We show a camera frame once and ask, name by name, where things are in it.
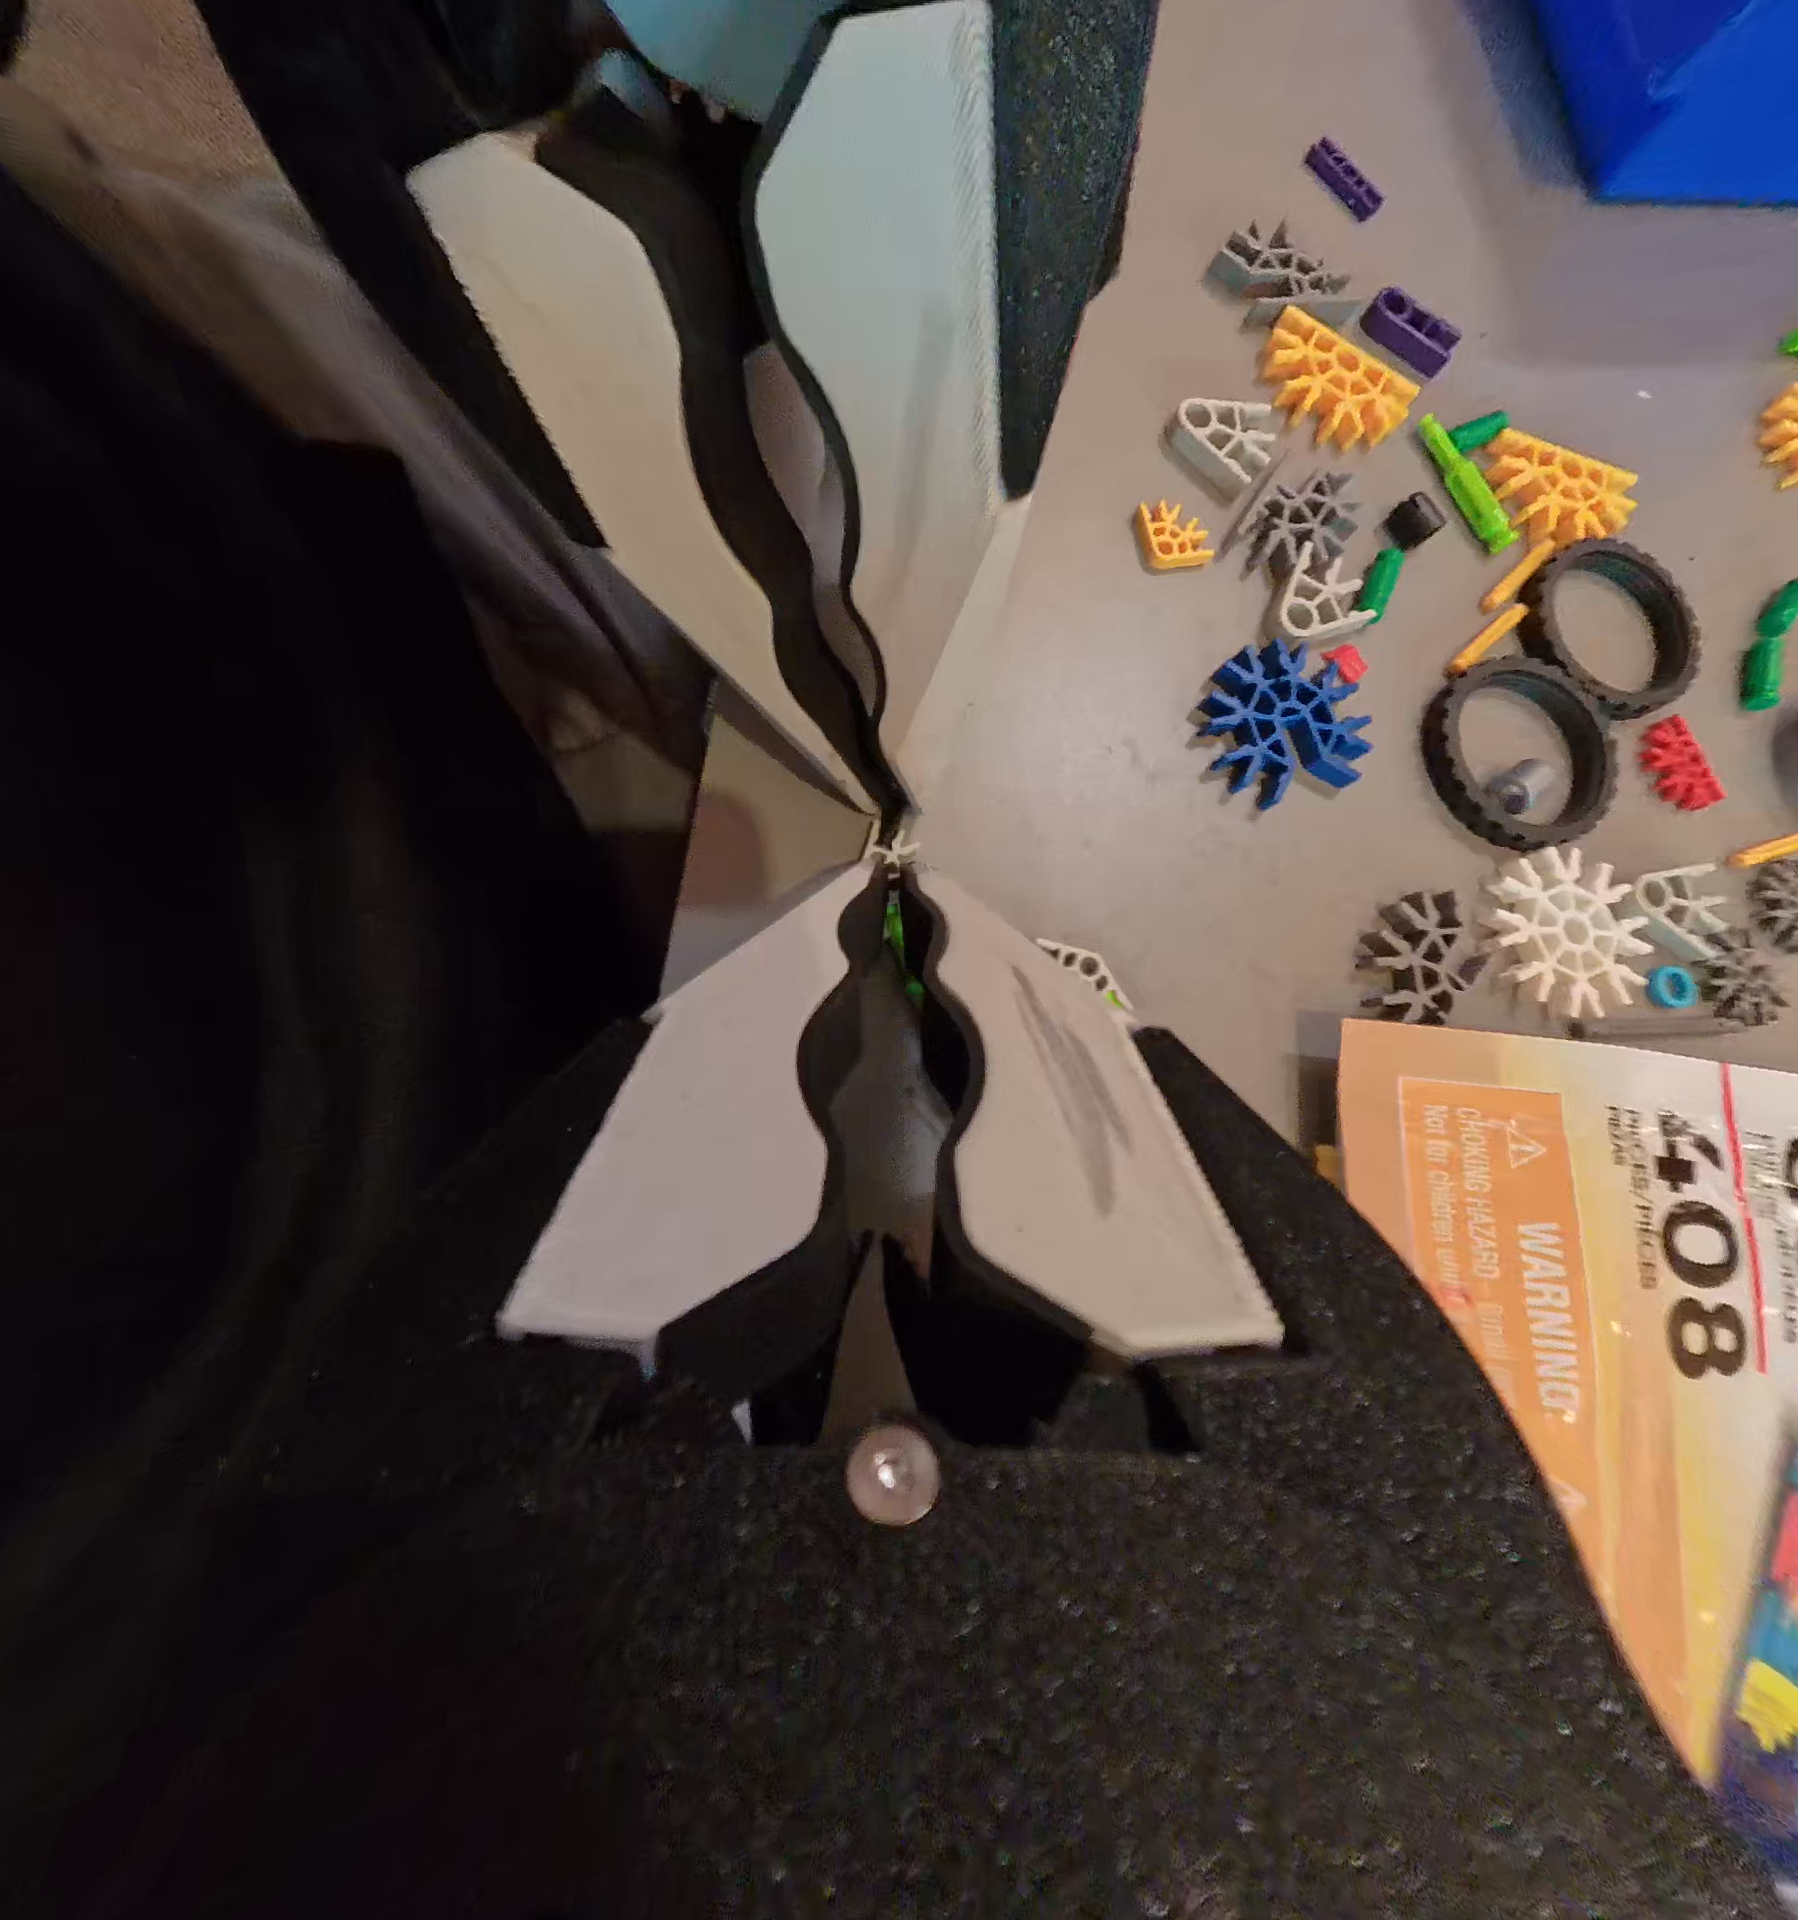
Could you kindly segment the blue snowflake connector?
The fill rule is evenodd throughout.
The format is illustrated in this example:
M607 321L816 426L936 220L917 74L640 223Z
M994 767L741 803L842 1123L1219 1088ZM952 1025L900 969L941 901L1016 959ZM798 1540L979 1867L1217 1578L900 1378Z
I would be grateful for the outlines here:
M1221 744L1207 771L1258 810L1281 805L1294 778L1344 791L1372 752L1369 720L1347 714L1356 695L1340 664L1309 661L1300 642L1265 641L1224 660L1197 705L1202 740Z

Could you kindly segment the red fan connector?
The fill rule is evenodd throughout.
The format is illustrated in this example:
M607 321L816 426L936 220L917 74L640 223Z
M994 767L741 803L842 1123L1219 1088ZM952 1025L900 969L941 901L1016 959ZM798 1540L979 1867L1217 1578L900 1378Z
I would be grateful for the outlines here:
M1678 716L1643 727L1635 760L1655 798L1680 812L1703 812L1726 798L1724 783L1687 721Z

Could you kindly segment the grey fan connector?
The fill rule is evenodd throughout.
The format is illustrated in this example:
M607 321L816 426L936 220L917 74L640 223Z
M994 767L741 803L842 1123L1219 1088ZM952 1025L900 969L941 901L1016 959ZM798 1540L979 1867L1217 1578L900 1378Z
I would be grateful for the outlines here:
M1269 329L1288 306L1334 329L1362 310L1349 277L1294 246L1284 223L1269 234L1256 220L1235 230L1207 265L1204 285L1240 307L1242 329Z

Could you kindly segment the building set instruction booklet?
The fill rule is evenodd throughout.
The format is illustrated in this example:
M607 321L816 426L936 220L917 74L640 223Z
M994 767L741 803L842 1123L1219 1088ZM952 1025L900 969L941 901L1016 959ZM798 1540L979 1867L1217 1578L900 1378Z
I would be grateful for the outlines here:
M1347 1020L1347 1195L1521 1432L1686 1762L1798 1912L1798 1074Z

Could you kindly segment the green rod with grey connector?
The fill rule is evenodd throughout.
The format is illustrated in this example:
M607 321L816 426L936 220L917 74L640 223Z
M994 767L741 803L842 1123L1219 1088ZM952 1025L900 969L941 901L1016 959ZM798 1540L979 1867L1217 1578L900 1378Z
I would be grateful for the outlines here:
M912 864L918 857L917 835L911 832L905 819L900 819L896 826L874 827L867 835L862 848L862 858L874 866L880 876L884 888L884 909L880 909L880 940L887 948L896 973L898 986L904 993L904 999L914 1012L924 1008L924 983L918 977L912 961L908 959L905 933L904 933L904 911L902 911L902 883L911 876Z

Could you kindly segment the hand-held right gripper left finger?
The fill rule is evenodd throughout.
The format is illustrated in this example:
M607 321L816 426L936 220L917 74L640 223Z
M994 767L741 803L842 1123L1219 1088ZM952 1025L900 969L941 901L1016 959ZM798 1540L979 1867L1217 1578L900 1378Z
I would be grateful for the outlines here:
M646 1017L498 1311L741 1405L818 1363L855 1279L831 1108L861 1059L887 872L806 890Z

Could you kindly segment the chunky purple connector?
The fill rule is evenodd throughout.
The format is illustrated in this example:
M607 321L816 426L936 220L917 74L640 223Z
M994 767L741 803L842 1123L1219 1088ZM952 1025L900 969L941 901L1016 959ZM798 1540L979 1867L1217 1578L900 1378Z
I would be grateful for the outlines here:
M1372 345L1402 364L1422 382L1436 379L1461 344L1456 324L1440 319L1395 285L1372 296L1360 315L1360 329Z

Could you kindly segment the black toy tyre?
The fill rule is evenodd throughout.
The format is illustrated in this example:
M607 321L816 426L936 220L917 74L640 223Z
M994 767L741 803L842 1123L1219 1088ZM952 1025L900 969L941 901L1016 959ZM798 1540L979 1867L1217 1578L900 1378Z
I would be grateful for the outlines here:
M1653 675L1640 689L1618 689L1591 673L1567 647L1558 594L1578 574L1603 580L1625 594L1643 617L1653 650ZM1609 721L1638 721L1680 701L1696 678L1703 657L1698 617L1670 574L1627 541L1578 541L1526 579L1520 589L1526 617L1520 623L1524 653L1558 669Z
M1485 695L1532 705L1567 750L1567 792L1545 826L1512 815L1478 782L1461 750L1461 716ZM1604 712L1561 668L1535 660L1496 660L1449 678L1422 720L1422 757L1440 805L1471 835L1503 852L1532 854L1591 834L1617 794L1617 755Z

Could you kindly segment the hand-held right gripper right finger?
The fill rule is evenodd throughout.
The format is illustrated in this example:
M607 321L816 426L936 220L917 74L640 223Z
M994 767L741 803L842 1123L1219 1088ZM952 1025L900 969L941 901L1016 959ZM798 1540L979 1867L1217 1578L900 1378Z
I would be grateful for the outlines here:
M1275 1354L1284 1326L1132 1020L936 872L896 897L946 1114L926 1267L896 1257L918 1404L1059 1405L1095 1362Z

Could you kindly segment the slim purple connector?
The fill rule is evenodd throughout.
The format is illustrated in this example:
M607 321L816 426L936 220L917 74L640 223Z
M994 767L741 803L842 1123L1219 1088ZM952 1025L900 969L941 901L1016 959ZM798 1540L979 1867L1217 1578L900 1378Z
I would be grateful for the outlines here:
M1344 155L1330 135L1316 137L1302 152L1300 165L1347 211L1354 223L1366 223L1384 205L1382 190Z

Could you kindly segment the light grey wedge connector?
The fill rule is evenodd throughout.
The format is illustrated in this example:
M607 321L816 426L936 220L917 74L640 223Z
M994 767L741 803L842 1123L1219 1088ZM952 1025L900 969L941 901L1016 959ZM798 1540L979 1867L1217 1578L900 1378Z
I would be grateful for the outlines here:
M1375 621L1362 594L1364 580L1343 579L1340 561L1307 541L1272 594L1263 639L1287 644L1344 641Z
M1647 937L1681 964L1698 967L1715 959L1724 935L1738 931L1722 914L1726 901L1706 890L1716 874L1715 863L1696 863L1653 872L1632 883Z
M1269 475L1278 437L1281 421L1269 403L1184 398L1166 430L1166 448L1207 492L1236 501Z

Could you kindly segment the blue plastic box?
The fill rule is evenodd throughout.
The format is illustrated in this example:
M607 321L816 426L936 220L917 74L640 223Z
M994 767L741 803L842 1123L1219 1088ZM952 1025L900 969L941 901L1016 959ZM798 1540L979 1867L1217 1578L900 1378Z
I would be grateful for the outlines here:
M1798 3L1462 3L1526 173L1597 205L1798 211Z

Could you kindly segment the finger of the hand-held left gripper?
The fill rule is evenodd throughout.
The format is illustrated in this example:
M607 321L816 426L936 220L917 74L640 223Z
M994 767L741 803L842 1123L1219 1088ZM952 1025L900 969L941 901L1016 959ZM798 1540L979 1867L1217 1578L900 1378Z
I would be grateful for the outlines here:
M1004 476L994 10L837 5L782 79L741 194L768 334L837 472L837 599L872 747L933 805L1030 506Z
M825 634L813 558L753 435L717 220L661 161L479 133L408 190L604 558L861 812L892 771Z

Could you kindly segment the white snowflake connector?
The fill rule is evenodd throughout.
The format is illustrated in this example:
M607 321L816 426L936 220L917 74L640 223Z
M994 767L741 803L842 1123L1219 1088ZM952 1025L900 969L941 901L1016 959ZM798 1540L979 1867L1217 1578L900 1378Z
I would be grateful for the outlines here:
M1647 988L1653 959L1632 885L1580 848L1512 854L1485 881L1480 929L1507 979L1561 1020L1604 1020Z

